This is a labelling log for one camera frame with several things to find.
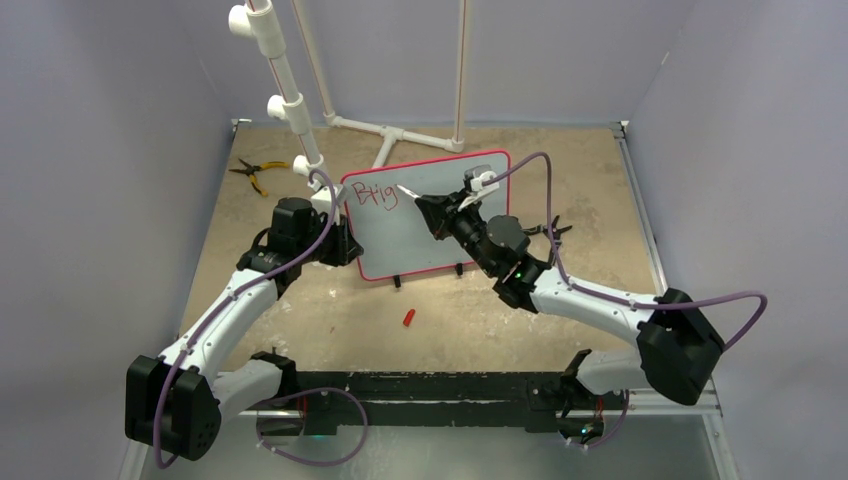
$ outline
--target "gray floor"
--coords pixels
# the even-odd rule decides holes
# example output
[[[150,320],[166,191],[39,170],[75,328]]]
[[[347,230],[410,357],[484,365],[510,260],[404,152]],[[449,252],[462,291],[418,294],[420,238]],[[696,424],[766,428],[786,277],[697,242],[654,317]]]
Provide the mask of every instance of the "gray floor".
[[[420,129],[450,136],[449,129]],[[381,139],[358,132],[319,129],[319,147],[335,181],[370,167]],[[285,127],[240,129],[230,156],[251,163],[291,161],[299,144]],[[554,162],[554,213],[573,224],[565,234],[569,271],[616,288],[652,292],[648,256],[618,148],[607,129],[469,129],[466,152],[502,148],[518,161],[537,150]],[[446,156],[435,148],[398,143],[389,164]],[[511,212],[524,225],[544,220],[544,165],[530,164],[513,177]],[[270,224],[282,196],[308,197],[304,179],[289,170],[259,174],[270,193],[262,198],[246,177],[227,173],[204,245],[183,330],[194,323],[225,286],[253,236]],[[546,256],[534,238],[531,251]],[[532,315],[501,304],[493,281],[472,271],[407,281],[370,283],[355,265],[339,269],[307,265],[283,299],[245,335],[225,364],[236,369],[272,346],[305,370],[561,370],[577,350],[623,346],[614,337],[565,318]],[[401,324],[410,308],[410,328]]]

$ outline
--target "purple cable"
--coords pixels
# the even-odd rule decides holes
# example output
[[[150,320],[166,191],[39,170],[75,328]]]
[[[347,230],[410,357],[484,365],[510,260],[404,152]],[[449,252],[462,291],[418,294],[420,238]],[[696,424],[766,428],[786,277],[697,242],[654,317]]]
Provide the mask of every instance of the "purple cable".
[[[304,390],[302,392],[294,393],[292,395],[286,395],[285,397],[271,398],[269,400],[264,400],[262,402],[257,403],[256,405],[268,405],[268,404],[271,404],[271,403],[286,403],[286,402],[288,402],[290,400],[294,400],[296,398],[305,397],[307,395],[312,395],[314,393],[320,393],[320,392],[338,393],[339,395],[347,397],[351,402],[353,402],[354,405],[356,405],[356,408],[359,410],[359,414],[362,416],[362,437],[359,439],[359,443],[357,443],[356,446],[353,447],[353,450],[351,450],[350,453],[348,453],[347,455],[345,455],[344,457],[341,457],[339,459],[329,460],[329,461],[309,460],[309,459],[306,459],[306,458],[301,458],[301,457],[298,457],[296,455],[292,455],[291,453],[279,450],[279,449],[277,449],[277,447],[275,447],[275,446],[271,445],[270,443],[268,443],[267,441],[265,441],[265,438],[262,436],[262,432],[259,431],[259,422],[257,422],[257,424],[256,424],[256,437],[259,439],[259,443],[263,447],[268,449],[271,453],[276,453],[277,455],[279,455],[281,457],[288,458],[289,460],[295,461],[295,462],[303,464],[303,465],[308,465],[310,467],[335,467],[335,466],[343,464],[344,462],[346,462],[346,461],[350,460],[351,458],[353,458],[354,456],[356,456],[356,454],[359,453],[360,450],[362,450],[362,447],[365,445],[365,438],[368,436],[368,416],[365,415],[365,407],[362,406],[362,403],[360,403],[360,401],[357,400],[356,397],[351,395],[349,392],[346,392],[346,391],[344,391],[340,388],[333,388],[333,387],[313,388],[311,390]]]
[[[159,393],[159,401],[156,403],[156,413],[153,416],[153,458],[156,460],[156,466],[165,469],[170,467],[174,461],[177,459],[177,454],[174,454],[167,461],[162,460],[162,416],[165,413],[165,399],[168,397],[168,391],[171,389],[171,384],[174,383],[174,377],[177,375],[177,371],[188,355],[187,352],[191,350],[191,347],[197,343],[197,339],[203,334],[207,327],[221,314],[222,311],[232,303],[234,298],[237,298],[239,295],[244,293],[245,290],[253,288],[259,283],[271,279],[276,275],[279,275],[282,272],[285,272],[289,268],[297,265],[303,259],[308,257],[318,248],[318,245],[321,245],[321,242],[327,237],[327,234],[330,232],[330,227],[333,225],[333,218],[336,216],[336,208],[338,208],[337,200],[336,200],[336,190],[333,187],[333,182],[330,180],[330,177],[321,170],[312,170],[309,173],[309,181],[314,181],[315,174],[321,176],[324,180],[324,185],[326,185],[330,190],[330,215],[327,217],[327,223],[324,225],[324,229],[321,230],[321,234],[318,235],[318,238],[315,240],[315,243],[309,246],[303,253],[298,255],[295,259],[290,261],[289,263],[283,265],[282,267],[275,268],[270,272],[262,275],[261,277],[254,278],[253,280],[245,283],[241,287],[235,289],[232,296],[225,297],[224,300],[221,301],[218,305],[215,306],[214,309],[209,313],[209,315],[200,322],[197,329],[194,333],[189,337],[189,339],[185,343],[184,349],[177,356],[174,364],[171,365],[170,370],[168,370],[168,375],[165,377],[165,383],[162,385],[162,391]]]
[[[552,183],[551,157],[548,156],[548,154],[545,153],[545,152],[531,153],[530,155],[526,156],[523,160],[516,163],[513,167],[508,169],[506,172],[496,176],[495,178],[493,178],[491,180],[483,182],[483,186],[487,186],[487,185],[491,185],[493,183],[500,182],[504,178],[515,173],[519,168],[523,167],[524,165],[527,165],[527,163],[530,160],[533,160],[533,159],[539,158],[539,157],[545,159],[545,163],[547,164],[547,172],[548,172],[548,174],[547,174],[547,197],[545,199],[545,201],[547,203],[546,214],[547,214],[547,226],[548,226],[548,228],[547,228],[548,241],[551,244],[551,252],[553,252],[553,257],[554,257],[554,260],[555,260],[555,263],[556,263],[556,266],[557,266],[557,270],[559,270],[559,274],[562,277],[563,281],[566,283],[566,285],[569,285],[570,287],[574,288],[578,292],[585,293],[586,295],[591,295],[595,298],[600,298],[602,300],[607,300],[607,301],[610,301],[610,302],[617,303],[619,305],[623,305],[623,306],[626,306],[626,307],[629,307],[629,308],[634,308],[634,309],[640,309],[640,310],[664,310],[664,311],[689,310],[689,309],[694,309],[694,308],[709,307],[709,306],[713,306],[713,305],[719,305],[719,304],[722,304],[722,303],[733,302],[733,301],[740,300],[740,299],[743,299],[743,298],[750,298],[750,297],[758,298],[760,300],[760,305],[754,311],[754,314],[751,315],[751,318],[749,318],[748,321],[745,322],[745,324],[742,326],[742,328],[740,328],[739,331],[736,332],[736,334],[734,334],[733,337],[731,337],[730,340],[727,343],[725,343],[725,345],[724,345],[724,351],[725,352],[727,350],[729,350],[730,347],[732,347],[733,345],[736,345],[736,342],[738,342],[743,336],[745,336],[745,334],[748,333],[748,330],[750,330],[751,327],[753,327],[754,324],[757,323],[757,321],[763,315],[763,312],[765,312],[766,306],[768,305],[768,298],[765,296],[765,294],[763,294],[762,292],[759,292],[759,291],[748,290],[748,291],[744,291],[744,292],[738,292],[738,293],[731,293],[729,295],[723,295],[721,297],[709,298],[709,299],[706,299],[706,300],[699,300],[699,301],[696,301],[696,302],[671,303],[671,304],[650,304],[650,303],[634,302],[631,305],[630,301],[626,300],[624,298],[619,298],[619,297],[616,297],[615,295],[610,295],[608,293],[592,290],[590,288],[586,288],[582,285],[578,285],[577,283],[573,282],[571,280],[571,277],[565,271],[565,266],[563,265],[562,258],[560,258],[560,256],[559,256],[559,251],[556,247],[556,242],[554,241],[553,215],[551,213],[552,204],[553,204],[553,201],[551,200],[551,190],[552,190],[552,188],[551,188],[551,183]],[[607,440],[612,438],[613,434],[616,431],[618,431],[619,427],[624,422],[624,417],[627,415],[627,408],[629,407],[629,403],[630,403],[630,392],[625,391],[625,404],[624,404],[624,409],[621,412],[621,416],[618,418],[618,420],[616,420],[615,425],[613,425],[612,429],[610,429],[610,433],[608,433],[607,435],[604,435],[604,437],[601,440],[599,440],[598,442],[595,442],[592,445],[592,447],[597,447],[597,446],[603,444],[604,442],[606,442]]]

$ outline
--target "purple hose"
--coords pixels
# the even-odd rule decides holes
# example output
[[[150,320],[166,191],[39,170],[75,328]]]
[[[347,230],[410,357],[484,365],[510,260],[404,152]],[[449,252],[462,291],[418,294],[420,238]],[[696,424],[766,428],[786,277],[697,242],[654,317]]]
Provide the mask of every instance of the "purple hose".
[[[359,443],[357,443],[356,446],[353,447],[353,450],[351,450],[350,453],[348,453],[344,457],[341,457],[341,458],[336,459],[336,460],[330,460],[330,461],[308,460],[306,458],[301,458],[301,457],[292,455],[291,453],[279,450],[279,449],[277,449],[277,447],[274,447],[270,443],[266,442],[265,438],[262,436],[262,432],[259,431],[259,423],[257,422],[257,424],[256,424],[256,437],[259,438],[259,443],[263,447],[267,448],[271,453],[276,453],[277,455],[279,455],[281,457],[288,458],[289,460],[295,461],[295,462],[303,464],[303,465],[308,465],[310,467],[335,467],[335,466],[343,464],[344,462],[346,462],[346,461],[350,460],[351,458],[353,458],[354,456],[356,456],[356,454],[359,453],[360,450],[362,450],[362,447],[365,445],[365,438],[368,436],[368,416],[365,415],[365,407],[362,406],[362,403],[360,403],[359,400],[357,400],[356,397],[351,395],[349,392],[346,392],[346,391],[344,391],[340,388],[333,388],[333,387],[313,388],[311,390],[304,390],[302,392],[294,393],[292,395],[286,395],[285,397],[271,398],[269,400],[264,400],[262,402],[259,402],[257,405],[268,405],[268,404],[271,404],[271,403],[286,403],[286,402],[288,402],[290,400],[294,400],[296,398],[305,397],[307,395],[312,395],[314,393],[320,393],[320,392],[338,393],[339,395],[347,397],[350,401],[353,402],[354,405],[356,405],[356,408],[359,410],[359,414],[362,416],[362,437],[359,439]]]
[[[185,360],[188,354],[187,352],[191,350],[191,347],[193,347],[195,343],[197,343],[197,339],[200,338],[206,328],[209,327],[209,325],[218,317],[218,315],[220,315],[221,312],[224,311],[227,305],[232,303],[233,298],[238,297],[239,295],[244,293],[245,290],[253,288],[259,283],[265,280],[269,280],[303,261],[303,259],[311,255],[312,252],[314,252],[315,249],[318,248],[319,245],[321,245],[321,242],[324,241],[324,239],[327,237],[327,234],[330,232],[330,227],[333,225],[333,218],[335,218],[336,216],[336,208],[338,208],[338,205],[336,203],[336,190],[333,187],[333,182],[332,180],[330,180],[330,177],[321,170],[312,170],[309,173],[310,182],[314,181],[315,174],[321,176],[321,178],[324,180],[324,185],[326,185],[330,190],[330,215],[327,217],[327,223],[324,225],[324,229],[321,230],[321,234],[318,235],[318,238],[315,240],[315,243],[310,245],[309,248],[304,250],[303,253],[298,255],[289,263],[283,265],[282,267],[275,268],[274,270],[271,270],[270,272],[266,273],[265,275],[262,275],[261,277],[254,278],[253,280],[237,288],[233,293],[233,296],[225,297],[221,301],[221,303],[216,305],[215,308],[212,309],[212,311],[209,313],[209,315],[204,318],[202,322],[200,322],[200,325],[198,325],[197,329],[194,331],[191,337],[189,337],[188,341],[186,341],[185,349],[180,352],[180,354],[174,361],[174,364],[171,365],[170,370],[168,370],[168,375],[165,377],[165,383],[162,385],[162,391],[159,393],[159,401],[156,403],[156,413],[153,416],[153,458],[156,460],[156,466],[158,466],[159,468],[168,468],[177,459],[177,455],[174,454],[174,456],[169,458],[167,461],[162,460],[162,416],[165,412],[165,399],[168,397],[168,391],[171,389],[171,384],[174,383],[174,377],[176,377],[180,365],[182,365],[183,361]],[[358,401],[355,398],[353,399],[353,401],[354,403],[358,404]]]
[[[763,312],[765,312],[766,306],[768,305],[768,298],[765,296],[765,294],[763,294],[762,292],[759,292],[759,291],[744,291],[744,292],[732,293],[732,294],[729,294],[729,295],[724,295],[724,296],[715,297],[715,298],[709,298],[707,300],[699,300],[699,301],[696,301],[696,302],[672,303],[672,304],[662,304],[662,305],[634,302],[631,305],[630,301],[627,300],[627,299],[616,297],[615,295],[610,295],[608,293],[592,290],[592,289],[586,288],[582,285],[578,285],[577,283],[572,281],[571,277],[569,277],[568,274],[565,271],[565,266],[563,265],[562,259],[559,256],[559,251],[557,250],[556,242],[554,241],[554,235],[553,235],[554,228],[553,228],[553,221],[552,221],[553,215],[551,213],[552,203],[553,203],[552,200],[551,200],[551,190],[552,190],[552,188],[551,188],[551,182],[552,182],[551,157],[549,157],[548,154],[545,153],[545,152],[531,153],[530,155],[528,155],[523,160],[521,160],[520,162],[515,164],[512,168],[510,168],[506,172],[496,176],[495,178],[493,178],[491,180],[483,182],[483,185],[486,186],[486,185],[491,185],[493,183],[497,183],[497,182],[503,180],[504,178],[512,175],[513,173],[515,173],[519,168],[526,165],[530,160],[533,160],[534,158],[539,158],[539,157],[545,159],[545,163],[547,164],[547,169],[548,169],[547,197],[545,199],[545,201],[547,203],[546,214],[547,214],[547,226],[548,226],[548,228],[547,228],[548,241],[551,244],[551,252],[553,252],[553,257],[554,257],[554,260],[555,260],[555,263],[556,263],[556,266],[557,266],[557,270],[559,270],[560,276],[562,277],[563,281],[567,285],[571,286],[572,288],[574,288],[578,292],[585,293],[586,295],[591,295],[595,298],[600,298],[602,300],[614,302],[614,303],[617,303],[619,305],[623,305],[623,306],[635,308],[635,309],[641,309],[641,310],[664,310],[664,311],[689,310],[689,309],[693,309],[693,308],[709,307],[709,306],[713,306],[713,305],[719,305],[719,304],[722,304],[722,303],[733,302],[735,300],[740,300],[740,299],[743,299],[743,298],[750,298],[750,297],[758,298],[760,300],[760,305],[754,311],[754,314],[751,315],[751,318],[749,318],[748,321],[745,322],[745,324],[742,326],[742,328],[740,328],[739,331],[736,332],[736,334],[734,334],[733,337],[731,337],[730,340],[727,343],[724,344],[724,351],[725,352],[727,350],[729,350],[730,347],[736,345],[736,342],[738,342],[743,336],[745,336],[745,334],[748,333],[748,330],[750,330],[751,327],[753,327],[754,324],[757,323],[757,320],[759,320],[760,317],[763,315]],[[621,416],[618,418],[618,420],[616,420],[615,424],[610,429],[610,432],[607,433],[606,435],[604,435],[601,438],[601,440],[593,443],[589,448],[598,447],[598,446],[604,444],[605,442],[610,440],[613,437],[613,435],[615,434],[615,432],[617,432],[618,429],[621,427],[621,424],[624,422],[624,418],[627,415],[627,409],[629,408],[629,405],[630,405],[630,392],[625,391],[624,396],[625,396],[624,409],[621,411]]]

